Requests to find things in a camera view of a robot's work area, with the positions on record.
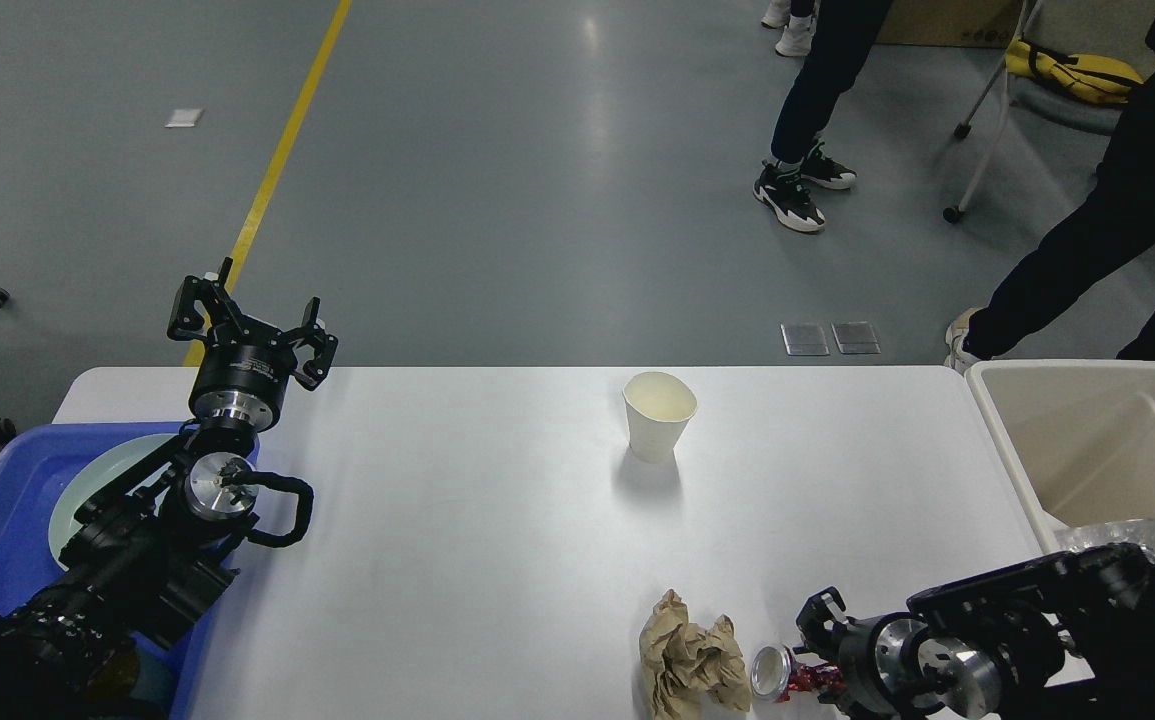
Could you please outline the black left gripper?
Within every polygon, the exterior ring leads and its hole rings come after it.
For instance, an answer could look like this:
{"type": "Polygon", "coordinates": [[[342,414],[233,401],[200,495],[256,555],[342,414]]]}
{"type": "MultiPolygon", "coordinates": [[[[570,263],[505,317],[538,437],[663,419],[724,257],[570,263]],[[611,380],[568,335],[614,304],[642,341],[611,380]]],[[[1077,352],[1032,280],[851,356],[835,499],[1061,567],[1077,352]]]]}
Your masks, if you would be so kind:
{"type": "Polygon", "coordinates": [[[280,423],[288,379],[316,391],[333,369],[340,340],[320,320],[321,299],[311,297],[301,324],[277,331],[270,346],[248,346],[251,324],[226,290],[233,259],[215,279],[185,275],[176,290],[167,337],[206,347],[189,407],[198,420],[231,416],[256,430],[280,423]]]}

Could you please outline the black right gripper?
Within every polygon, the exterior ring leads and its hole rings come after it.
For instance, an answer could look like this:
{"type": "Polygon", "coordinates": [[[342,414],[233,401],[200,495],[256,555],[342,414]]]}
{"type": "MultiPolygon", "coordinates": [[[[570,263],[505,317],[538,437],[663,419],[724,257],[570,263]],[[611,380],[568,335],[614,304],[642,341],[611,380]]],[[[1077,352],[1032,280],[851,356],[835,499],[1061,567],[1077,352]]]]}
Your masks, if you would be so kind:
{"type": "Polygon", "coordinates": [[[845,682],[839,711],[848,719],[925,719],[927,693],[917,692],[923,675],[912,661],[924,621],[914,615],[856,619],[845,609],[834,585],[811,594],[795,619],[802,637],[795,651],[839,667],[845,682]]]}

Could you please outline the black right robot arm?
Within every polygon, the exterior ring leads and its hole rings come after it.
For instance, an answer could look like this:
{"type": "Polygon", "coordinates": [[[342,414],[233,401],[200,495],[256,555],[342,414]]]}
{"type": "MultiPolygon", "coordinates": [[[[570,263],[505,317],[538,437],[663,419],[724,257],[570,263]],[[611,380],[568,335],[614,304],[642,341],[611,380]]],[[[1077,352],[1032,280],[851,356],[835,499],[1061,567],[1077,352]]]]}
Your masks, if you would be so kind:
{"type": "Polygon", "coordinates": [[[1155,719],[1155,562],[1135,544],[1051,552],[857,619],[802,606],[819,697],[851,719],[1155,719]]]}

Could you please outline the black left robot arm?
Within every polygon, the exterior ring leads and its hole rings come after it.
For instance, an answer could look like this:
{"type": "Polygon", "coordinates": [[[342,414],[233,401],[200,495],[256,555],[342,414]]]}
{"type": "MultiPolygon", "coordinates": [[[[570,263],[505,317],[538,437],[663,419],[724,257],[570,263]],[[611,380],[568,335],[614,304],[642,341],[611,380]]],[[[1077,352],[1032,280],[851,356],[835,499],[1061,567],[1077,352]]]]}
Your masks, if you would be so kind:
{"type": "Polygon", "coordinates": [[[188,634],[237,579],[225,562],[243,543],[306,537],[311,484],[258,470],[251,455],[280,423],[289,384],[320,387],[340,341],[318,297],[288,329],[243,313],[231,266],[176,292],[167,337],[203,347],[188,420],[80,503],[64,574],[0,613],[0,719],[161,719],[129,691],[98,692],[111,666],[133,656],[137,634],[165,650],[188,634]]]}

